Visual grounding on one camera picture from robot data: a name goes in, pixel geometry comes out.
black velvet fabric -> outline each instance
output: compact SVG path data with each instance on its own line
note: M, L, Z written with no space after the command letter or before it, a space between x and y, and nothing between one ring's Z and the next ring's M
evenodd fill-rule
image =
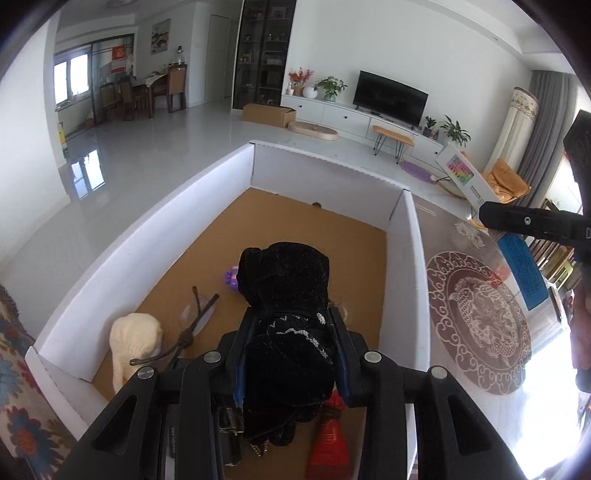
M246 346L244 437L285 446L296 423L316 417L335 383L336 348L325 320L329 259L290 242L247 248L236 279L259 317Z

white vase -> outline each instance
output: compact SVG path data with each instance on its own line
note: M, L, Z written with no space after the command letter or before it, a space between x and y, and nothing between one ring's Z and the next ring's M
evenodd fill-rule
M304 88L302 94L304 97L314 100L316 97L318 97L318 90L316 90L314 87L306 87Z

white tiled floor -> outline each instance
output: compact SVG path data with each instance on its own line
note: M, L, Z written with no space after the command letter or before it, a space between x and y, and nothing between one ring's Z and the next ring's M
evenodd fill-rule
M242 122L229 111L229 102L172 115L157 111L153 119L103 124L68 142L70 161L60 174L72 203L43 225L0 273L0 282L19 305L21 321L33 336L127 227L191 176L250 140L337 158L407 185L414 194L458 216L469 213L466 202L411 177L391 155L374 157L370 147L345 138L329 142ZM89 155L94 150L98 157ZM86 181L80 179L84 157Z

television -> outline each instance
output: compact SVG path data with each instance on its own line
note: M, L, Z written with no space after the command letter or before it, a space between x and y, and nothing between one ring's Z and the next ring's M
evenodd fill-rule
M423 118L427 98L428 95L420 90L362 70L353 104L418 125Z

red poster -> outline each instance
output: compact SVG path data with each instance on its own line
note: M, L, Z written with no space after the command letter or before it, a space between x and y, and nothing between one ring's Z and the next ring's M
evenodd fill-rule
M125 45L113 47L111 60L123 60L125 58Z

